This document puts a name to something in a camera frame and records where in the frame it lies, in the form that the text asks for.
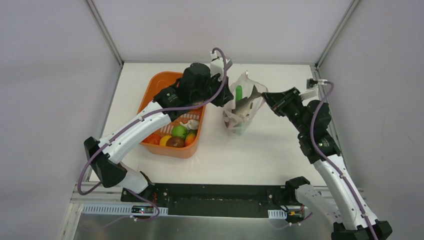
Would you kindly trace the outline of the clear zip top bag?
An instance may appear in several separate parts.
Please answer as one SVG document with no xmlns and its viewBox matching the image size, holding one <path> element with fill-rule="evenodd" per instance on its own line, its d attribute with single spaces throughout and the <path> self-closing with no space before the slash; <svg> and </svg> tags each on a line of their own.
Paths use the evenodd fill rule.
<svg viewBox="0 0 424 240">
<path fill-rule="evenodd" d="M 241 136 L 253 121 L 259 109 L 265 104 L 262 97 L 268 88 L 250 78 L 245 71 L 229 86 L 234 99 L 223 107 L 223 126 L 229 137 Z"/>
</svg>

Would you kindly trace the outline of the grey toy fish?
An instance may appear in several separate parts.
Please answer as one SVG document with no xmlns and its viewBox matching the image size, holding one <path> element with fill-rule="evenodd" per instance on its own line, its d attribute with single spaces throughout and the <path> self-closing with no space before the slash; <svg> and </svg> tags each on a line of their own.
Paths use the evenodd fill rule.
<svg viewBox="0 0 424 240">
<path fill-rule="evenodd" d="M 242 123 L 249 115 L 253 108 L 254 100 L 261 97 L 256 85 L 253 85 L 250 96 L 246 96 L 235 103 L 235 108 L 231 110 L 228 127 L 235 127 Z"/>
</svg>

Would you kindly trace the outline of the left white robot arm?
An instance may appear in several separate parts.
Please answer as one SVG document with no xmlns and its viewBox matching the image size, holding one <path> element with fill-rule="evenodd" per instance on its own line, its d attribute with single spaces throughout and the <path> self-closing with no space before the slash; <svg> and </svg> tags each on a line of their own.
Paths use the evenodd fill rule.
<svg viewBox="0 0 424 240">
<path fill-rule="evenodd" d="M 99 179 L 97 186 L 120 186 L 131 190 L 140 202 L 149 201 L 153 195 L 149 179 L 124 165 L 123 158 L 155 131 L 191 110 L 208 103 L 222 107 L 232 100 L 227 76 L 231 66 L 231 61 L 225 58 L 216 58 L 209 66 L 191 64 L 126 125 L 101 139 L 87 138 L 83 143 L 87 157 L 83 170 L 92 168 Z"/>
</svg>

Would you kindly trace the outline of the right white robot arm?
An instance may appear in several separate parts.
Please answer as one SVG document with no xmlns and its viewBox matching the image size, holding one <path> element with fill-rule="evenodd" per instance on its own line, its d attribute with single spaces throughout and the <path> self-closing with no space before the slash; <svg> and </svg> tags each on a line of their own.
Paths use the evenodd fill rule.
<svg viewBox="0 0 424 240">
<path fill-rule="evenodd" d="M 334 202 L 329 202 L 306 180 L 286 181 L 284 200 L 290 205 L 306 206 L 332 231 L 332 240 L 386 240 L 393 232 L 361 197 L 352 181 L 341 151 L 327 128 L 331 121 L 329 104 L 311 100 L 303 104 L 300 91 L 293 87 L 283 92 L 264 92 L 262 97 L 279 117 L 286 117 L 298 131 L 302 153 L 326 183 Z"/>
</svg>

